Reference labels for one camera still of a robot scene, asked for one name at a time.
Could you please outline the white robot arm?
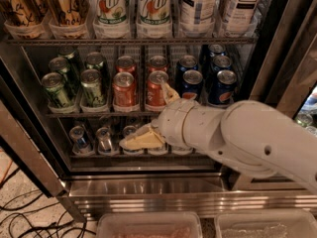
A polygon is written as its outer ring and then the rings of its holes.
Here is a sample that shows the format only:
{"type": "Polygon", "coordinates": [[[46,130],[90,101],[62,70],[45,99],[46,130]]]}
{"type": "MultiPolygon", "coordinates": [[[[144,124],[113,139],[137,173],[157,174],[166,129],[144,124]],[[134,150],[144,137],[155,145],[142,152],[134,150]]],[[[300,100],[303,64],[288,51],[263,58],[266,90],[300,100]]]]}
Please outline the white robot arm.
{"type": "Polygon", "coordinates": [[[225,109],[181,98],[162,86],[158,119],[120,141],[126,150],[193,148],[251,178],[281,174],[317,192],[317,138],[276,109],[252,100],[225,109]]]}

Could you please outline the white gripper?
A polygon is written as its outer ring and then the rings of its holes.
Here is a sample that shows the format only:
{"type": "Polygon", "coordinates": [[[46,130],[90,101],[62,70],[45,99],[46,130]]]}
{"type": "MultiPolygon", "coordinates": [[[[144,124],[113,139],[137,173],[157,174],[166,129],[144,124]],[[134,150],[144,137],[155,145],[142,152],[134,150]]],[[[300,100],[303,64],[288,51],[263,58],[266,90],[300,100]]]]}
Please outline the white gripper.
{"type": "Polygon", "coordinates": [[[164,82],[161,85],[163,99],[167,104],[158,116],[158,127],[146,124],[119,142],[126,150],[160,148],[165,142],[186,148],[183,125],[189,112],[198,105],[195,100],[180,98],[175,89],[164,82]]]}

